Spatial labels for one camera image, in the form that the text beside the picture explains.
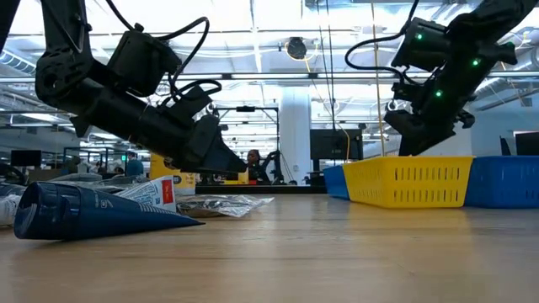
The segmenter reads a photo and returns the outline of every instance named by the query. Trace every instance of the ceiling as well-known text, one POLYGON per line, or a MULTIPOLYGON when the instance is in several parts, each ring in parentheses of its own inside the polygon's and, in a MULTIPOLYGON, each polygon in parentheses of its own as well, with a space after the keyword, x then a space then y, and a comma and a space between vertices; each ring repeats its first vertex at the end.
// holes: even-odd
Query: ceiling
MULTIPOLYGON (((392 98, 391 77, 382 78, 382 84, 377 86, 375 75, 364 74, 359 78, 355 74, 348 77, 341 74, 343 76, 335 78, 334 89, 331 89, 322 78, 315 82, 306 77, 283 79, 282 74, 319 72, 325 75, 332 68, 335 73, 355 72, 345 65, 344 53, 352 45, 371 39, 374 34, 383 37, 397 33, 408 17, 411 1, 380 1, 373 5, 361 0, 328 0, 328 3, 326 10, 325 2, 320 2, 318 12, 313 0, 115 0, 117 8, 128 22, 142 24, 145 31, 152 35, 167 34, 200 16, 208 17, 211 33, 185 69, 187 76, 180 80, 178 86, 188 83, 187 79, 201 77, 191 74, 205 74, 204 77, 215 78, 220 78, 223 73, 250 75, 241 80, 222 81, 224 89, 212 95, 215 106, 277 107, 280 102, 286 102, 283 100, 285 89, 308 86, 312 100, 313 127, 330 126, 329 96, 334 91, 337 100, 336 117, 339 121, 346 121, 346 124, 343 123, 344 128, 355 128, 359 122, 366 122, 369 130, 376 132, 379 127, 378 94, 382 103, 380 114, 383 114, 383 104, 392 98), (286 54, 287 42, 291 37, 303 39, 308 48, 308 61, 295 61, 286 54)), ((105 0, 86 0, 86 7, 88 22, 93 27, 90 36, 93 56, 106 63, 125 27, 114 16, 105 0)), ((474 7, 475 4, 421 1, 415 16, 448 24, 459 13, 469 12, 474 7)), ((539 66, 530 60, 536 56, 535 44, 539 42, 539 31, 532 23, 533 19, 539 17, 538 14, 539 11, 534 10, 522 24, 503 38, 503 41, 511 40, 518 45, 522 64, 497 66, 495 70, 539 71, 539 66)), ((3 92, 0 108, 4 110, 53 110, 40 104, 32 83, 35 63, 45 49, 41 20, 40 1, 22 0, 5 51, 0 55, 0 82, 3 83, 0 84, 0 92, 3 92)), ((184 59, 191 52, 200 38, 201 30, 200 26, 172 40, 171 47, 179 57, 184 59)), ((381 43, 376 54, 372 47, 359 49, 352 61, 359 65, 377 63, 379 66, 388 66, 399 44, 400 40, 381 43)), ((481 110, 499 103, 500 99, 513 98, 518 89, 529 88, 533 80, 530 77, 513 77, 510 78, 512 81, 507 79, 488 79, 481 87, 480 98, 472 105, 472 109, 481 110)), ((149 101, 155 104, 160 99, 152 96, 149 101)), ((67 115, 53 115, 55 118, 51 118, 50 114, 20 114, 14 117, 0 114, 0 118, 3 118, 4 123, 13 123, 13 119, 17 123, 50 123, 51 119, 56 119, 56 123, 66 124, 66 130, 70 130, 67 115)), ((275 123, 267 114, 259 111, 250 114, 231 111, 222 121, 229 124, 227 133, 243 135, 225 136, 227 144, 238 153, 257 147, 266 153, 276 148, 275 123), (246 120, 257 123, 242 124, 246 120), (260 140, 253 141, 248 135, 260 136, 260 140)))

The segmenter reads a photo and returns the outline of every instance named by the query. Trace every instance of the white pillar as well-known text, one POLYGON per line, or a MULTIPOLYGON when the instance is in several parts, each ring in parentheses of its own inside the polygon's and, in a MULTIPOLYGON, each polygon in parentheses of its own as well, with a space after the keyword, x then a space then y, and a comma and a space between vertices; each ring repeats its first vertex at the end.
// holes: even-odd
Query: white pillar
POLYGON ((279 111, 281 170, 298 185, 311 172, 311 96, 308 87, 285 88, 279 111))

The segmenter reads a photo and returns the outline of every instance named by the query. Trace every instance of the desk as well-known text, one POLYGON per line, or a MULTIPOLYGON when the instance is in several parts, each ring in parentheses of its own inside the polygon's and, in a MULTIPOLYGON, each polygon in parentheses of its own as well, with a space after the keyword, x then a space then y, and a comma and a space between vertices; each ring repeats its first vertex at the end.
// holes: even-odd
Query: desk
POLYGON ((0 302, 536 302, 534 210, 278 195, 207 222, 72 243, 0 231, 0 302))

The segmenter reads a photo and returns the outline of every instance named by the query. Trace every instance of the blue bottle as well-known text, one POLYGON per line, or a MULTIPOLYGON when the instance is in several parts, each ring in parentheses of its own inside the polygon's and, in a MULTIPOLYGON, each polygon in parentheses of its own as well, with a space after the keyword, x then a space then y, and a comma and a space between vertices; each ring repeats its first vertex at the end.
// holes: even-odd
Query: blue bottle
POLYGON ((77 186, 35 182, 19 202, 19 239, 78 240, 196 226, 188 216, 77 186))

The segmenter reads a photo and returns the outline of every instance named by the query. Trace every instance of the red logo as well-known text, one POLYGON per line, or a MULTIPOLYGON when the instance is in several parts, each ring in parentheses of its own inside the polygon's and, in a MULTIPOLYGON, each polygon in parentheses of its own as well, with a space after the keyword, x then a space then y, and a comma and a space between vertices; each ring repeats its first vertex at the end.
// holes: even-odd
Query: red logo
POLYGON ((161 185, 163 188, 163 204, 169 204, 174 202, 174 190, 172 188, 172 181, 171 180, 163 180, 161 181, 161 185))

